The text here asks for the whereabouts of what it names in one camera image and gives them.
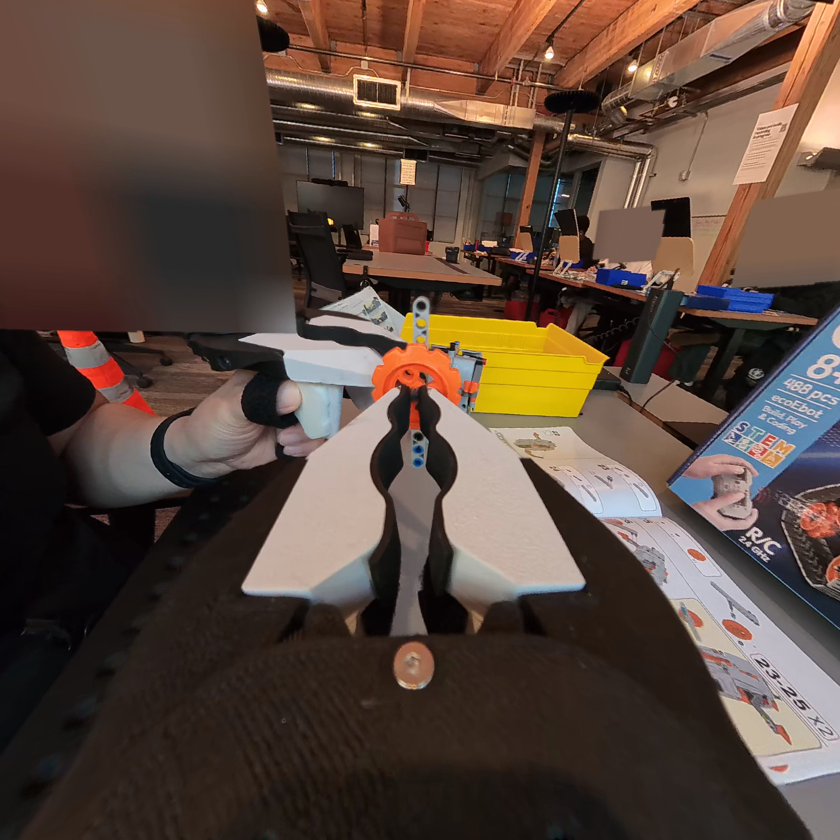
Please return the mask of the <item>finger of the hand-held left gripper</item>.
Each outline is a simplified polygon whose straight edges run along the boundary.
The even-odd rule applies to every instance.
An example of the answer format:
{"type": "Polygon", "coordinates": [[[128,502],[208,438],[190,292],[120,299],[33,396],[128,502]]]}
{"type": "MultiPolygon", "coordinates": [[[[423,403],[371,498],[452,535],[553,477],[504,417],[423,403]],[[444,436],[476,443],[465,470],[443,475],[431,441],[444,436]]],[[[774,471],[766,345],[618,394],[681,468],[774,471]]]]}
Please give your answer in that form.
{"type": "Polygon", "coordinates": [[[287,378],[297,383],[371,389],[373,372],[382,364],[382,357],[372,349],[305,339],[295,333],[255,333],[239,343],[281,351],[287,378]]]}
{"type": "Polygon", "coordinates": [[[297,315],[297,334],[306,340],[333,342],[343,347],[366,348],[375,353],[388,353],[394,349],[404,349],[407,342],[387,330],[368,329],[374,324],[359,318],[337,313],[336,323],[315,323],[318,318],[308,320],[304,313],[297,315]]]}

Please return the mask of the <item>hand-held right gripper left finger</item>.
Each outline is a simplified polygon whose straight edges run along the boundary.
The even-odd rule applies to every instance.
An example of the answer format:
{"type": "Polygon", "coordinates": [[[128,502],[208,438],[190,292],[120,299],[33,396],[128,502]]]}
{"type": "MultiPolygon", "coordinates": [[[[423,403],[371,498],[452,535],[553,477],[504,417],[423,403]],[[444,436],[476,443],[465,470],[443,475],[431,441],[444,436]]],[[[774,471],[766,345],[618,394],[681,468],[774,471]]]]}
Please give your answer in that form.
{"type": "Polygon", "coordinates": [[[337,606],[346,618],[374,594],[368,560],[385,525],[371,477],[376,445],[392,429],[394,389],[311,455],[241,589],[337,606]]]}

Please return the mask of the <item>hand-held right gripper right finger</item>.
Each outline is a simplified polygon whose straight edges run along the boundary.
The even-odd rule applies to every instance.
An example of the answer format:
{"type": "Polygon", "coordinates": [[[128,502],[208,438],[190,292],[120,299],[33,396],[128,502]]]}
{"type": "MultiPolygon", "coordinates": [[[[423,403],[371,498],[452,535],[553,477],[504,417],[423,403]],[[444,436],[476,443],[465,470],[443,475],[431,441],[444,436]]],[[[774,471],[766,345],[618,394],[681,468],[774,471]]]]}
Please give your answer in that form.
{"type": "Polygon", "coordinates": [[[440,392],[420,390],[426,469],[438,485],[420,609],[429,634],[461,634],[499,602],[577,592],[585,578],[523,461],[440,392]]]}

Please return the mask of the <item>orange gear wheel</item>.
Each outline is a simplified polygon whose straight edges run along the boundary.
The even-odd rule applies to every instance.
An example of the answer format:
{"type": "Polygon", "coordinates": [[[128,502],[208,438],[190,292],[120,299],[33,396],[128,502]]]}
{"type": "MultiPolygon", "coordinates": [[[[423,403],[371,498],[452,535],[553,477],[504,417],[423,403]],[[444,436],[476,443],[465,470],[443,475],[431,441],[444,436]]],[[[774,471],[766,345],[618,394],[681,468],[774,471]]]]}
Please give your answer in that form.
{"type": "Polygon", "coordinates": [[[373,372],[372,384],[376,402],[397,389],[397,397],[387,413],[398,438],[421,429],[426,403],[452,403],[462,411],[460,374],[447,353],[423,343],[409,343],[388,351],[373,372]],[[437,392],[437,400],[431,399],[431,392],[437,392]]]}

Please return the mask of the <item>grey beam assembly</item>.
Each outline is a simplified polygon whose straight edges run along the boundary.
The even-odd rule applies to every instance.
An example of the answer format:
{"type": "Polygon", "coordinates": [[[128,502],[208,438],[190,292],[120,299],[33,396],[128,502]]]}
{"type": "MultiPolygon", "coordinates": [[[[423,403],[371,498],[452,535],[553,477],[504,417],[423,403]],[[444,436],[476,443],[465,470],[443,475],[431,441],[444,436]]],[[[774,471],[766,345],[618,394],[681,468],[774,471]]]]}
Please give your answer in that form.
{"type": "Polygon", "coordinates": [[[429,316],[430,302],[426,297],[417,297],[413,303],[413,346],[416,346],[422,351],[422,364],[420,372],[414,377],[420,382],[420,385],[412,386],[412,413],[410,419],[409,444],[411,456],[411,463],[414,468],[423,468],[427,460],[428,440],[424,435],[421,426],[421,414],[418,401],[418,390],[427,392],[429,386],[434,383],[434,370],[429,368],[426,362],[429,362],[429,354],[431,348],[428,341],[428,316],[429,316]]]}

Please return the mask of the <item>person's left forearm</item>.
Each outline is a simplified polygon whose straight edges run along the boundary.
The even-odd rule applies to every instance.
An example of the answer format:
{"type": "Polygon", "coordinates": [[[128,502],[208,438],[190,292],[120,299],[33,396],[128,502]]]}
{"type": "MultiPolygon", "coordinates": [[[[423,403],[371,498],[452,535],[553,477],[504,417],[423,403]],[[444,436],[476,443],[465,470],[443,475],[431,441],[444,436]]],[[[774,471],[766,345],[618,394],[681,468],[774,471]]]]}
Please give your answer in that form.
{"type": "Polygon", "coordinates": [[[81,419],[47,437],[66,468],[70,500],[122,508],[186,496],[152,461],[151,439],[163,421],[97,394],[81,419]]]}

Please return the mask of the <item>person's left hand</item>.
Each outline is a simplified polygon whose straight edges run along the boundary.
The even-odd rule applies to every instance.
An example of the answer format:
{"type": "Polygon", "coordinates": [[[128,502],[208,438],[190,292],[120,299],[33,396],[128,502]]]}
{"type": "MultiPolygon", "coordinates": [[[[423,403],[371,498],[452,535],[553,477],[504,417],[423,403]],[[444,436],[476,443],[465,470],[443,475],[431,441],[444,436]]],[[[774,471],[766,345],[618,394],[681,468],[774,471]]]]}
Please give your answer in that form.
{"type": "Polygon", "coordinates": [[[236,372],[192,414],[174,420],[163,437],[166,457],[191,476],[215,479],[276,460],[278,445],[284,455],[307,457],[326,442],[307,436],[299,423],[275,429],[250,422],[242,395],[254,376],[236,372]]]}

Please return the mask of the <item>black office chair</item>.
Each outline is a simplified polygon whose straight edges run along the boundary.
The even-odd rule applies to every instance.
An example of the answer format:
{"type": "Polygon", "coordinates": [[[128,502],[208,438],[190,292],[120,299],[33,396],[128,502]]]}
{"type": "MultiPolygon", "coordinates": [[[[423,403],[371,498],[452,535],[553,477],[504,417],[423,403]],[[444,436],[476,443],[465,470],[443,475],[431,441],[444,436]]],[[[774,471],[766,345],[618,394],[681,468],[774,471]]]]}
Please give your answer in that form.
{"type": "Polygon", "coordinates": [[[289,212],[289,241],[295,243],[307,275],[306,308],[315,309],[348,294],[343,260],[336,251],[328,217],[323,212],[289,212]]]}

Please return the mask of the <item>long grey worktable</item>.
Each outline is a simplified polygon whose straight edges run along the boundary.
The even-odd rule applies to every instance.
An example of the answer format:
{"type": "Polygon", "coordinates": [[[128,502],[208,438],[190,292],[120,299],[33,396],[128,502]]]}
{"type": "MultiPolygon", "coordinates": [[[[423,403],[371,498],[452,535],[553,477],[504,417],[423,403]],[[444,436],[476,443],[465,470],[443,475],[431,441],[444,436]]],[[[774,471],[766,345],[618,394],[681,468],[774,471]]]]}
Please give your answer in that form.
{"type": "Polygon", "coordinates": [[[371,260],[346,259],[342,266],[347,275],[369,277],[392,283],[406,281],[409,288],[420,288],[417,283],[431,282],[444,286],[500,287],[502,280],[467,260],[449,263],[434,255],[405,255],[373,252],[371,260]]]}

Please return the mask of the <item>black monitor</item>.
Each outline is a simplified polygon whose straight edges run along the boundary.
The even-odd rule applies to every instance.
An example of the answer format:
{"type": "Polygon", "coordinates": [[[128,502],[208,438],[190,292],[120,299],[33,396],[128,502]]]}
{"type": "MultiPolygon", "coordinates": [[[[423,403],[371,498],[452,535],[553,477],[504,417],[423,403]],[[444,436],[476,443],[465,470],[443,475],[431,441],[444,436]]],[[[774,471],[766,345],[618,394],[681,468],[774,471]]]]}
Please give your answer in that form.
{"type": "Polygon", "coordinates": [[[300,213],[324,213],[335,226],[364,225],[364,189],[349,185],[297,182],[297,206],[300,213]]]}

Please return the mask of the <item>black wristband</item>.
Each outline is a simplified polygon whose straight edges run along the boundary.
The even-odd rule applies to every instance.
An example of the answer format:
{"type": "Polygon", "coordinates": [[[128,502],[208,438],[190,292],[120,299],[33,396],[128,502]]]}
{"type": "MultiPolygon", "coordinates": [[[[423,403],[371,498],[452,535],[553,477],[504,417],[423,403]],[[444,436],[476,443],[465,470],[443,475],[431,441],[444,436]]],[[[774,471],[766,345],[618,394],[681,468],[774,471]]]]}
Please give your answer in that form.
{"type": "Polygon", "coordinates": [[[153,466],[166,480],[184,490],[210,487],[219,481],[219,478],[195,476],[187,472],[183,467],[172,462],[165,453],[166,432],[174,422],[182,417],[189,417],[193,414],[193,411],[193,408],[189,408],[183,412],[168,416],[156,427],[150,439],[150,457],[153,466]]]}

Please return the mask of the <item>grey robot model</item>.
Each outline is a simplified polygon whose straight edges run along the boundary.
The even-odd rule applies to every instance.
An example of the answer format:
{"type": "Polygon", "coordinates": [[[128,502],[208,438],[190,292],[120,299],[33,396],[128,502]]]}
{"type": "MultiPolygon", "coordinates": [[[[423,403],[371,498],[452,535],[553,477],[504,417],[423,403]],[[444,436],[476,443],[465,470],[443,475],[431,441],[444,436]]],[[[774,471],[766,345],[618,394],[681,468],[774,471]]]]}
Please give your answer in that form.
{"type": "Polygon", "coordinates": [[[459,342],[452,342],[448,347],[434,344],[431,347],[445,352],[449,357],[451,366],[457,370],[461,379],[459,407],[465,413],[473,413],[487,359],[481,352],[462,349],[459,342]]]}

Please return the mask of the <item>orange traffic cone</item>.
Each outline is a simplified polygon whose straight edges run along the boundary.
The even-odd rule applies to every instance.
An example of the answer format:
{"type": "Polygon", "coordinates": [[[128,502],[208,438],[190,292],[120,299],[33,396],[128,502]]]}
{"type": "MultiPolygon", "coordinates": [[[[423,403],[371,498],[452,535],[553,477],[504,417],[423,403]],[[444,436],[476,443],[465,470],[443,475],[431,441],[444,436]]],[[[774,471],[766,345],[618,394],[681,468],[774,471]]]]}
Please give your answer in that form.
{"type": "Polygon", "coordinates": [[[110,403],[121,403],[154,415],[138,389],[129,383],[117,361],[92,331],[59,330],[58,339],[69,363],[110,403]]]}

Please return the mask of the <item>yellow plastic bin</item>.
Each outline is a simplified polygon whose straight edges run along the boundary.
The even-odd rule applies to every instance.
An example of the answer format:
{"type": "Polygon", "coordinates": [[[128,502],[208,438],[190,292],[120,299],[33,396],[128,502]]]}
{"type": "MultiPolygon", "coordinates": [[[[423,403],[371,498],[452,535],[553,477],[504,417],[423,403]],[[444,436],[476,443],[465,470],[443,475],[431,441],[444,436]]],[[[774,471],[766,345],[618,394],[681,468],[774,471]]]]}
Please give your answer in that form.
{"type": "Polygon", "coordinates": [[[476,413],[577,417],[607,356],[554,324],[433,314],[431,344],[482,353],[476,413]]]}

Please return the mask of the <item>open instruction booklet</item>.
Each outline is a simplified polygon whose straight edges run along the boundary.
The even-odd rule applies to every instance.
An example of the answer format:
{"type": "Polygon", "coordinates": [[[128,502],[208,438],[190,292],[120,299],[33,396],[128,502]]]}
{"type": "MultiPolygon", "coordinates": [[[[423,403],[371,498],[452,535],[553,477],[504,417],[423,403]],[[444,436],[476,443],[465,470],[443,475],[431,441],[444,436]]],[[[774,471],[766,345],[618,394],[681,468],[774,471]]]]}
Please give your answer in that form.
{"type": "Polygon", "coordinates": [[[493,428],[602,521],[645,567],[696,645],[739,736],[775,784],[839,770],[839,688],[666,518],[654,489],[568,427],[493,428]]]}

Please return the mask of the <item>dark grey flat device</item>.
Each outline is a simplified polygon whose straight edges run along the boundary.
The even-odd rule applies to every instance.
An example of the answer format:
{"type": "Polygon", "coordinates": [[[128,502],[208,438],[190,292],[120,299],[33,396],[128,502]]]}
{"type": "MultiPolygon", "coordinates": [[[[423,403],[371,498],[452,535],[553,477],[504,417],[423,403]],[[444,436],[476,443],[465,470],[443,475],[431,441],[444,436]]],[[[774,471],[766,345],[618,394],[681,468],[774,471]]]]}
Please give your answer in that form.
{"type": "Polygon", "coordinates": [[[684,296],[682,291],[668,288],[649,292],[621,369],[625,382],[649,382],[684,296]]]}

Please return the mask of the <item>white air vent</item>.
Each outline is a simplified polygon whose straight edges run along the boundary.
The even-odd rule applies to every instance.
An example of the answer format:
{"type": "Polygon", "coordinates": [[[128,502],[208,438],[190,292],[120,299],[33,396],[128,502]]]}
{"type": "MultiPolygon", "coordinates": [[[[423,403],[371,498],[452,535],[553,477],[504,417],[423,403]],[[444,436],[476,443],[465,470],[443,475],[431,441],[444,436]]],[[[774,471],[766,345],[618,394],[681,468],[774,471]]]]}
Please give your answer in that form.
{"type": "Polygon", "coordinates": [[[403,85],[399,80],[354,74],[353,104],[363,109],[397,111],[403,105],[403,85]]]}

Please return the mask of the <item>blue robot kit box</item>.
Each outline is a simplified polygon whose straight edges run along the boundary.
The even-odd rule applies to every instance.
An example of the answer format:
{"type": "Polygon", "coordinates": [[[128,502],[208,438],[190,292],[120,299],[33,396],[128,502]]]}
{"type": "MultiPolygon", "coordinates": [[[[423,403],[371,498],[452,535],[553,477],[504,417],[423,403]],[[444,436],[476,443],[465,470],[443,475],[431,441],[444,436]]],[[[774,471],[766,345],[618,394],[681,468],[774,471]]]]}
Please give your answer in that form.
{"type": "Polygon", "coordinates": [[[839,314],[817,323],[668,481],[839,627],[839,314]]]}

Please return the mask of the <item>black disc-topped pole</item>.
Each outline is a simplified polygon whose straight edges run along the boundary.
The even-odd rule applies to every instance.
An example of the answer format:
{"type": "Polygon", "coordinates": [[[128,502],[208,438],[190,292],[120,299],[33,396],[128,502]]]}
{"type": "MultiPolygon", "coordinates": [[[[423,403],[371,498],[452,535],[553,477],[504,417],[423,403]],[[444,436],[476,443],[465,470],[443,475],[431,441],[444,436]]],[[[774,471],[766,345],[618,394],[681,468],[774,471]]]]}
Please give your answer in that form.
{"type": "Polygon", "coordinates": [[[576,113],[590,113],[598,107],[601,99],[593,91],[582,89],[561,89],[550,93],[544,100],[544,107],[553,114],[564,113],[563,130],[560,135],[560,146],[558,157],[555,162],[549,200],[545,209],[542,221],[542,231],[537,250],[535,252],[532,276],[528,284],[528,300],[526,306],[526,320],[532,319],[532,304],[537,290],[539,274],[542,265],[542,257],[545,249],[550,246],[551,232],[550,220],[553,211],[554,198],[560,182],[560,174],[564,162],[564,156],[568,145],[568,138],[571,131],[573,116],[576,113]]]}

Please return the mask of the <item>white paper notice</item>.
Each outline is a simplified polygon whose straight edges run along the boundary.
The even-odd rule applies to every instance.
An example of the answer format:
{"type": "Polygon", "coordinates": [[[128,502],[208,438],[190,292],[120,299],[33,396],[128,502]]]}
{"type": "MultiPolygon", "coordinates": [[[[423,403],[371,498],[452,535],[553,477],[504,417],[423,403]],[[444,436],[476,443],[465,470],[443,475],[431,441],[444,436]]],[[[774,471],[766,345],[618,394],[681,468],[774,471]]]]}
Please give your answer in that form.
{"type": "Polygon", "coordinates": [[[744,151],[734,186],[767,180],[799,104],[761,113],[744,151]]]}

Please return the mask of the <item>grey air duct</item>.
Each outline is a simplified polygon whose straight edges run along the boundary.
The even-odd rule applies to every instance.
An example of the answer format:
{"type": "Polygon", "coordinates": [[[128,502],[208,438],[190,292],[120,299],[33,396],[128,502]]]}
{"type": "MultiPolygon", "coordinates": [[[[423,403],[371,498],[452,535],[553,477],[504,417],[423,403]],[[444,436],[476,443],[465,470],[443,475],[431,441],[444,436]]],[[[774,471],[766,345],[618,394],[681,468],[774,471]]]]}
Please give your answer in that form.
{"type": "Polygon", "coordinates": [[[267,69],[279,142],[477,165],[497,151],[524,159],[534,132],[553,151],[564,127],[562,118],[535,108],[403,84],[399,112],[357,107],[352,77],[267,69]]]}

